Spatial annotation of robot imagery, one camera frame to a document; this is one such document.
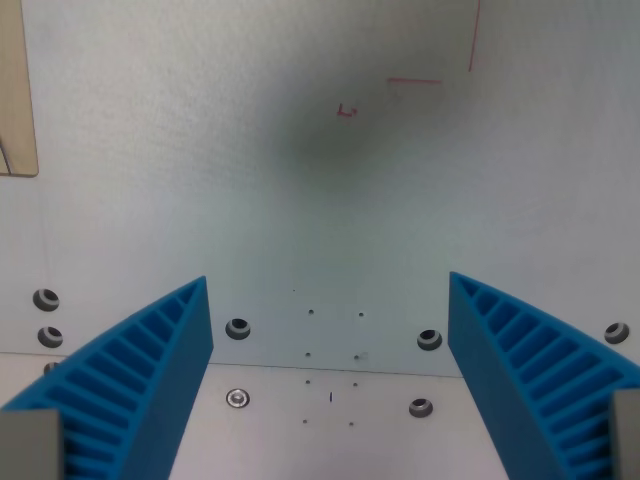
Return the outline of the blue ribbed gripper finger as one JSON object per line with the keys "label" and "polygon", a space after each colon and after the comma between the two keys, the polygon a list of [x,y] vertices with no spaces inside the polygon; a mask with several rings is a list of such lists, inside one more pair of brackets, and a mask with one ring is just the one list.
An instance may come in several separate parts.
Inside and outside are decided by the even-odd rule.
{"label": "blue ribbed gripper finger", "polygon": [[212,352],[199,277],[97,336],[3,408],[60,413],[67,479],[166,479]]}
{"label": "blue ribbed gripper finger", "polygon": [[638,365],[456,272],[448,346],[509,478],[613,478],[609,405],[638,387]]}

